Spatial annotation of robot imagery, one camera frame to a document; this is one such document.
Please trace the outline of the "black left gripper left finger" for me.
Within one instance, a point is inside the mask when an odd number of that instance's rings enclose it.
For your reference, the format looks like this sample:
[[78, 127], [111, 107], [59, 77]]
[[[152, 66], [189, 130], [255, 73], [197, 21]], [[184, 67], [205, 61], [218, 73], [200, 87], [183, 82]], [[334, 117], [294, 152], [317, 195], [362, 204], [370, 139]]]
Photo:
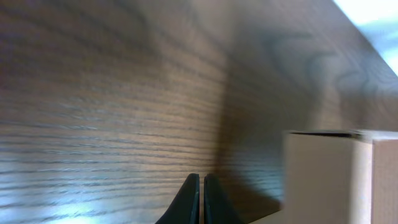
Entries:
[[189, 174], [166, 212], [155, 224], [199, 224], [200, 177]]

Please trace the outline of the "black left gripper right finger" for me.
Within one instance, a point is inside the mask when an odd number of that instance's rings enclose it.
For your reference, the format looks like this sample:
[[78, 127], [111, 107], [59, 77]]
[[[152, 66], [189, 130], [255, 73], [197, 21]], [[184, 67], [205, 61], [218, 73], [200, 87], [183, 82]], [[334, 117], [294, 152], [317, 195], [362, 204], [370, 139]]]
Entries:
[[204, 178], [204, 223], [244, 224], [213, 174]]

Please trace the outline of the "brown cardboard box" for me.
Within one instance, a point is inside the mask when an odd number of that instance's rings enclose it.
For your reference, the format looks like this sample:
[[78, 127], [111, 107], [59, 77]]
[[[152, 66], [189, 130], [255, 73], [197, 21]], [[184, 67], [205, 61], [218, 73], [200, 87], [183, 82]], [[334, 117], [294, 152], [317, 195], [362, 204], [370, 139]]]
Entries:
[[397, 224], [397, 133], [291, 131], [284, 140], [283, 224]]

